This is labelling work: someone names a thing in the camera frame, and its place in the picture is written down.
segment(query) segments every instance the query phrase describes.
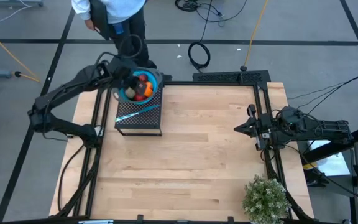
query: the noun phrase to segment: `red apple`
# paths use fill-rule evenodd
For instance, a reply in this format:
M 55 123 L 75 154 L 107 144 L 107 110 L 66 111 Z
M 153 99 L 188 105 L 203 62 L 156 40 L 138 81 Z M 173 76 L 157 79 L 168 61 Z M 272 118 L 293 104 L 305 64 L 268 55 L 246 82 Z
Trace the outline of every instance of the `red apple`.
M 147 75 L 146 74 L 139 75 L 139 80 L 142 82 L 147 82 Z
M 147 97 L 145 95 L 136 94 L 134 99 L 135 101 L 144 101 L 147 99 Z

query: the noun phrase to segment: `blue bowl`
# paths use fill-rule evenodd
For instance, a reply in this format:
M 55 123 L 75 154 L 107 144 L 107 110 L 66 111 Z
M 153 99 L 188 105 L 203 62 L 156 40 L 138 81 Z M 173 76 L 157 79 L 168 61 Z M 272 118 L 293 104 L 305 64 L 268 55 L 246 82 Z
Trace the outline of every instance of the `blue bowl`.
M 146 71 L 146 70 L 137 70 L 134 72 L 135 76 L 139 76 L 141 74 L 146 74 L 147 75 L 147 80 L 153 85 L 153 94 L 148 97 L 146 100 L 143 101 L 132 101 L 131 99 L 129 99 L 126 95 L 125 95 L 125 89 L 120 89 L 119 90 L 119 96 L 124 99 L 124 101 L 136 104 L 136 105 L 143 105 L 145 103 L 148 103 L 154 96 L 154 94 L 157 92 L 157 79 L 154 77 L 153 74 L 151 74 L 150 72 Z

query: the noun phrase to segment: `person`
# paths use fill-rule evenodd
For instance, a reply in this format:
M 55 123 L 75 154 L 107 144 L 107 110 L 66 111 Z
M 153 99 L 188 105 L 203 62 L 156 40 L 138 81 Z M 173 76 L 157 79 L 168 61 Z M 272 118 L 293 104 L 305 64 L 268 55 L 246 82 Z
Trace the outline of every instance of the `person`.
M 101 1 L 107 9 L 110 38 L 114 41 L 119 54 L 134 55 L 140 49 L 138 38 L 129 37 L 138 35 L 143 48 L 140 54 L 134 58 L 134 62 L 140 67 L 157 68 L 153 61 L 149 60 L 149 50 L 145 43 L 145 21 L 143 6 L 146 0 L 94 0 Z M 71 0 L 74 11 L 84 20 L 88 29 L 95 31 L 91 20 L 90 0 Z

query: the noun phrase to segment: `white shirt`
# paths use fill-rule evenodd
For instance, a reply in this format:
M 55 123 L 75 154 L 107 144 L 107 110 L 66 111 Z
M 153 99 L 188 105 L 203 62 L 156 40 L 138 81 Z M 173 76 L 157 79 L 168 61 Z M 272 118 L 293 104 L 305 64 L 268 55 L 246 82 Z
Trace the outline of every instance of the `white shirt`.
M 129 19 L 139 12 L 145 4 L 145 0 L 99 0 L 106 5 L 108 12 L 108 22 L 115 24 Z M 90 0 L 71 0 L 74 11 L 83 20 L 91 19 Z

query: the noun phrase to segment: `floor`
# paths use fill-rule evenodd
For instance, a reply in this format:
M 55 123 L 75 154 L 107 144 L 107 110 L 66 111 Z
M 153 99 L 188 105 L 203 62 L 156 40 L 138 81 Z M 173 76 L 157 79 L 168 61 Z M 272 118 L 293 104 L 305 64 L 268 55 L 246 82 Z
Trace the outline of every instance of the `floor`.
M 284 82 L 288 97 L 358 76 L 358 36 L 343 3 L 358 27 L 358 0 L 270 1 L 255 36 L 259 41 L 252 46 L 249 70 L 269 70 L 272 81 Z M 243 1 L 215 0 L 213 4 L 230 17 Z M 204 39 L 210 40 L 207 46 L 212 59 L 205 72 L 239 69 L 248 48 L 248 42 L 243 40 L 250 39 L 262 6 L 263 1 L 248 0 L 244 11 L 224 27 L 208 24 Z M 70 8 L 68 0 L 45 0 L 44 7 L 26 9 L 0 23 L 0 39 L 5 46 L 41 80 L 36 83 L 23 78 L 0 79 L 0 203 L 17 158 L 25 158 L 16 187 L 8 188 L 13 192 L 9 205 L 3 204 L 8 205 L 6 213 L 3 207 L 0 209 L 0 219 L 4 221 L 48 215 L 62 162 L 64 142 L 46 141 L 39 134 L 27 132 L 27 111 L 34 98 L 72 79 L 78 70 L 93 63 L 100 52 L 115 51 L 98 34 L 86 30 L 78 16 L 67 23 Z M 1 6 L 0 19 L 15 9 Z M 174 80 L 191 80 L 196 70 L 188 60 L 187 48 L 191 40 L 201 37 L 204 21 L 197 13 L 179 11 L 173 1 L 166 0 L 150 0 L 145 7 L 145 20 L 147 38 L 152 43 L 150 56 L 159 69 L 173 75 Z M 205 60 L 202 50 L 193 51 L 196 61 Z M 1 47 L 0 69 L 25 72 Z M 289 102 L 298 106 L 311 99 Z M 56 117 L 71 120 L 75 105 L 76 99 L 72 99 L 53 112 Z M 309 111 L 313 105 L 303 110 Z M 319 119 L 348 120 L 351 129 L 357 130 L 358 82 L 337 91 L 313 115 Z M 61 138 L 58 134 L 50 135 Z M 348 198 L 324 189 L 310 189 L 310 194 L 316 218 L 336 223 L 350 218 Z

